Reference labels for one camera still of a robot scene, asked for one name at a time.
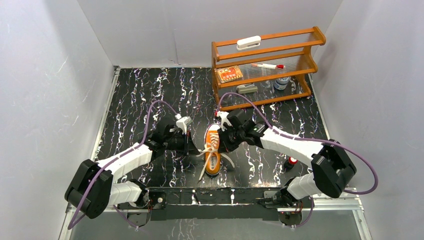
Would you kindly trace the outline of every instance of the red cap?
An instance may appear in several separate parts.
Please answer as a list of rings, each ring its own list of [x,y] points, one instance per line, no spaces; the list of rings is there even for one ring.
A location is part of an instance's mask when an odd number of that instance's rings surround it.
[[[288,158],[288,163],[290,163],[291,165],[295,165],[298,163],[298,160],[294,159],[293,157],[289,157]]]

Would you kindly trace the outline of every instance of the wire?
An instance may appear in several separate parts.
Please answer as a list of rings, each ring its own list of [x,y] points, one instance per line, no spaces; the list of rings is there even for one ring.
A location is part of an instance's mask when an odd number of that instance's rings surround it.
[[[88,187],[87,187],[87,189],[85,190],[85,192],[84,192],[84,194],[82,195],[82,198],[81,198],[81,200],[79,201],[79,204],[78,204],[78,206],[76,207],[76,210],[75,210],[75,213],[73,214],[73,216],[72,216],[72,218],[71,218],[71,220],[70,220],[70,223],[69,223],[69,225],[68,225],[68,227],[67,227],[67,229],[68,230],[71,230],[79,221],[81,221],[81,219],[83,219],[83,217],[85,217],[85,213],[80,217],[80,218],[78,218],[77,220],[75,220],[76,218],[77,218],[77,215],[78,215],[78,213],[80,212],[80,210],[81,210],[81,208],[82,208],[82,206],[83,206],[83,204],[84,204],[84,201],[86,200],[86,198],[87,198],[87,196],[88,196],[88,194],[89,194],[89,192],[90,192],[90,190],[92,189],[92,187],[93,187],[93,185],[94,185],[94,183],[96,182],[96,180],[97,180],[97,178],[99,178],[99,176],[100,176],[100,174],[107,168],[107,167],[109,167],[109,165],[111,165],[111,164],[113,164],[116,160],[118,160],[119,158],[122,158],[123,156],[125,156],[125,155],[127,155],[127,154],[129,154],[129,153],[131,153],[132,151],[134,151],[134,150],[136,150],[136,149],[138,149],[138,148],[140,148],[143,144],[144,144],[144,142],[145,142],[145,140],[146,140],[146,136],[147,136],[147,130],[148,130],[148,126],[149,126],[149,118],[150,118],[150,113],[152,112],[152,108],[153,108],[153,106],[155,105],[155,104],[157,104],[157,103],[162,103],[162,104],[165,104],[166,106],[168,106],[171,110],[172,110],[172,112],[175,114],[175,115],[177,115],[177,112],[172,108],[172,106],[171,105],[169,105],[167,102],[165,102],[165,101],[162,101],[162,100],[156,100],[156,101],[154,101],[151,105],[150,105],[150,107],[148,108],[148,111],[147,111],[147,117],[146,117],[146,124],[145,124],[145,126],[144,126],[144,134],[143,134],[143,139],[141,140],[141,143],[139,144],[139,145],[137,145],[136,147],[131,147],[130,149],[128,149],[127,151],[124,151],[123,153],[121,153],[119,156],[117,156],[117,157],[115,157],[114,159],[112,159],[110,162],[108,162],[108,163],[106,163],[102,168],[100,168],[100,170],[94,175],[94,177],[93,177],[93,179],[90,181],[90,183],[89,183],[89,185],[88,185]],[[127,220],[127,222],[131,225],[132,224],[132,222],[130,222],[125,216],[124,216],[124,214],[122,213],[122,212],[120,212],[119,210],[118,210],[118,213],[120,213],[121,214],[121,216],[123,216],[126,220]]]
[[[152,213],[152,209],[153,209],[153,201],[152,200],[150,200],[150,205],[149,205],[149,207],[148,207],[148,213],[149,214],[151,214]]]
[[[298,212],[298,207],[299,207],[299,204],[297,203],[297,204],[296,204],[296,209],[294,210],[294,213],[299,213],[299,212]]]
[[[362,160],[362,162],[364,162],[368,168],[371,170],[372,175],[374,176],[374,185],[366,190],[366,191],[351,191],[351,190],[344,190],[345,193],[348,194],[357,194],[357,195],[365,195],[365,194],[369,194],[374,192],[374,190],[376,190],[377,186],[379,185],[379,177],[377,176],[377,172],[374,169],[374,167],[371,165],[371,163],[369,163],[364,157],[362,157],[359,153],[353,151],[352,149],[343,146],[337,142],[333,142],[333,141],[329,141],[329,140],[323,140],[323,139],[316,139],[316,138],[307,138],[307,137],[292,137],[289,135],[286,135],[284,133],[278,132],[276,129],[273,128],[273,126],[271,125],[271,123],[265,118],[265,116],[261,113],[261,111],[259,111],[259,109],[253,104],[253,102],[251,102],[249,99],[247,99],[245,96],[235,93],[235,92],[226,92],[221,96],[221,99],[219,100],[218,106],[216,108],[216,111],[219,111],[221,108],[221,102],[223,101],[224,97],[228,96],[228,95],[236,95],[239,97],[242,97],[244,100],[246,100],[256,111],[257,113],[263,118],[263,120],[265,121],[266,125],[272,129],[272,131],[282,137],[288,138],[288,139],[293,139],[293,140],[297,140],[297,141],[310,141],[310,142],[318,142],[318,143],[324,143],[324,144],[329,144],[329,145],[334,145],[337,146],[341,149],[344,149],[348,152],[350,152],[351,154],[357,156],[360,160]]]
[[[312,196],[310,196],[310,211],[309,211],[309,214],[307,215],[307,218],[305,219],[305,221],[301,222],[299,225],[295,225],[296,228],[302,227],[304,224],[306,224],[309,221],[309,219],[312,216],[312,211],[314,210],[314,207],[315,207],[314,198]]]
[[[302,212],[303,209],[304,209],[304,202],[302,200],[300,200],[300,210],[299,210],[299,213]]]
[[[146,225],[148,222],[150,222],[150,219],[152,218],[152,200],[149,200],[148,202],[147,202],[147,204],[149,204],[149,207],[147,208],[147,210],[148,210],[148,220],[146,221],[146,223],[145,224],[143,224],[143,225],[140,225],[140,226],[138,226],[138,225],[136,225],[135,223],[133,223],[132,221],[130,221],[130,220],[128,220],[128,218],[124,215],[124,213],[123,212],[121,212],[118,208],[117,208],[117,206],[115,206],[115,205],[113,205],[113,208],[118,212],[118,214],[125,220],[125,221],[127,221],[128,223],[129,223],[129,225],[131,226],[131,227],[133,227],[133,228],[139,228],[139,227],[143,227],[144,225]]]
[[[144,209],[148,204],[150,203],[150,200],[147,201],[147,203],[142,207],[137,207],[138,209]]]

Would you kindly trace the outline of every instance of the shoelace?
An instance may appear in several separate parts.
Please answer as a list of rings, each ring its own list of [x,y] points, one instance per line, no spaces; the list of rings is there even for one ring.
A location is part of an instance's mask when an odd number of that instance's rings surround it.
[[[201,173],[200,173],[199,181],[202,179],[203,174],[205,173],[206,166],[208,165],[209,160],[211,159],[211,157],[213,155],[212,153],[218,152],[218,147],[219,147],[219,142],[220,142],[220,137],[219,137],[218,133],[210,132],[209,136],[210,136],[210,142],[205,143],[204,144],[204,150],[201,151],[201,153],[199,155],[197,155],[197,157],[200,157],[200,156],[204,155],[205,153],[210,153],[209,156],[207,157],[206,161],[204,162],[203,169],[201,170]],[[220,154],[222,157],[227,159],[229,161],[229,163],[232,165],[233,168],[235,167],[234,162],[225,153],[217,153],[217,154]]]

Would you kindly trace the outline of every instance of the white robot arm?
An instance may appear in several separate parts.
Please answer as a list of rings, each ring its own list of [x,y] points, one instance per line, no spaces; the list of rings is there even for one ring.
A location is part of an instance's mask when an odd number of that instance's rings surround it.
[[[176,117],[176,122],[162,118],[156,130],[148,134],[144,144],[136,143],[121,153],[97,162],[90,159],[83,161],[66,190],[65,200],[78,206],[94,175],[106,164],[115,160],[95,180],[81,211],[93,219],[108,206],[127,202],[146,205],[149,196],[145,185],[135,180],[125,183],[117,181],[130,171],[158,158],[165,150],[174,150],[185,155],[199,154],[187,128],[191,118],[179,115]]]
[[[218,131],[218,152],[234,151],[239,144],[247,142],[286,154],[312,169],[312,173],[290,179],[274,202],[291,205],[304,197],[321,193],[338,198],[357,171],[346,152],[337,146],[284,137],[281,134],[298,138],[275,126],[268,128],[264,122],[255,123],[242,110],[217,112],[216,115],[222,124]],[[284,165],[290,170],[287,163],[288,160]]]

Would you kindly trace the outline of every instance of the can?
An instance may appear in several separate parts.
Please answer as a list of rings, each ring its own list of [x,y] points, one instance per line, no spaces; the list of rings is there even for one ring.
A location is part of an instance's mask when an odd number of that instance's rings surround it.
[[[290,83],[290,77],[286,76],[286,77],[282,77],[282,78],[278,78],[274,81],[274,88],[276,90],[284,90],[287,87],[287,84]]]

